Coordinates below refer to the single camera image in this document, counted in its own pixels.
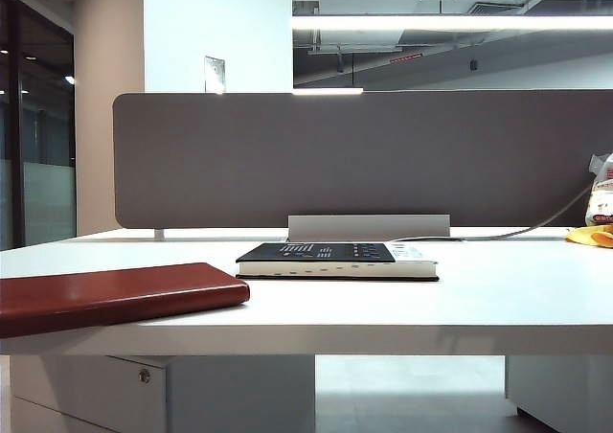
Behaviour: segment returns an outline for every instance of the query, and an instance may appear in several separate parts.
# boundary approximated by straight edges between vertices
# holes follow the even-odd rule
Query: fluorescent light
[[[295,88],[294,95],[359,95],[364,88]]]
[[[461,14],[292,16],[297,30],[578,31],[613,30],[613,16],[476,16]]]

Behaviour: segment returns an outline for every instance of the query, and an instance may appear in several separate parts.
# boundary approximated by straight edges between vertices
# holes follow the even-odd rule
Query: yellow cloth
[[[575,243],[589,244],[590,246],[613,248],[613,224],[579,227],[578,229],[571,230],[566,239]]]

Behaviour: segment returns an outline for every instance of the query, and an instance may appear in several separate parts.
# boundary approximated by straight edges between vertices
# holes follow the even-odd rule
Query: plastic bag
[[[596,175],[585,213],[586,225],[613,223],[613,153],[592,156],[590,171]]]

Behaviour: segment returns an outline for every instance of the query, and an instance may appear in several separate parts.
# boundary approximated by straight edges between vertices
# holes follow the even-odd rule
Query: glass door
[[[76,234],[73,37],[0,0],[0,249]]]

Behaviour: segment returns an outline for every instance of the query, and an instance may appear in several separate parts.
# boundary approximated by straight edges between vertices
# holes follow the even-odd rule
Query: white cable
[[[509,232],[507,234],[502,235],[490,235],[490,236],[482,236],[482,237],[409,237],[406,239],[393,239],[392,241],[490,241],[495,239],[507,239],[509,237],[513,237],[515,235],[525,234],[526,232],[530,232],[531,230],[542,227],[543,225],[549,224],[552,220],[561,216],[565,213],[571,206],[573,206],[577,200],[587,194],[590,190],[592,190],[592,183],[583,189],[577,196],[575,196],[571,201],[569,201],[564,207],[555,213],[553,216],[548,217],[547,219],[539,222],[532,227],[527,229],[517,230],[515,232]]]

